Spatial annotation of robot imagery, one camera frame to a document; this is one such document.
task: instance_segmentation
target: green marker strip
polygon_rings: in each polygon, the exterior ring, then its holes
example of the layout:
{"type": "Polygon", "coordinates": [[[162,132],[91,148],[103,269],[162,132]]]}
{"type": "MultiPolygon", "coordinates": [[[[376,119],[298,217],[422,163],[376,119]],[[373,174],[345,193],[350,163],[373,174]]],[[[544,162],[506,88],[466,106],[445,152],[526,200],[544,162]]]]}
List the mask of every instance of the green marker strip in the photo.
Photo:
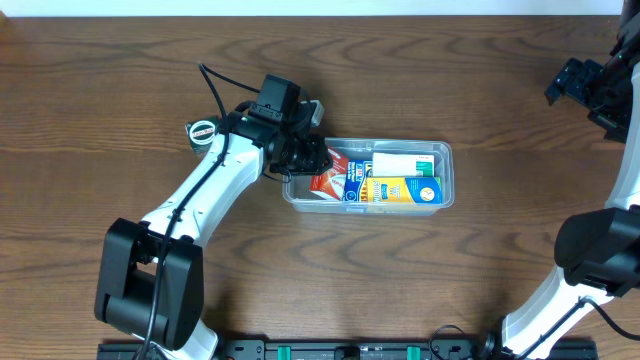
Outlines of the green marker strip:
{"type": "Polygon", "coordinates": [[[407,360],[420,360],[420,348],[417,346],[407,346],[407,360]]]}
{"type": "Polygon", "coordinates": [[[279,346],[278,360],[291,360],[291,348],[288,346],[279,346]]]}

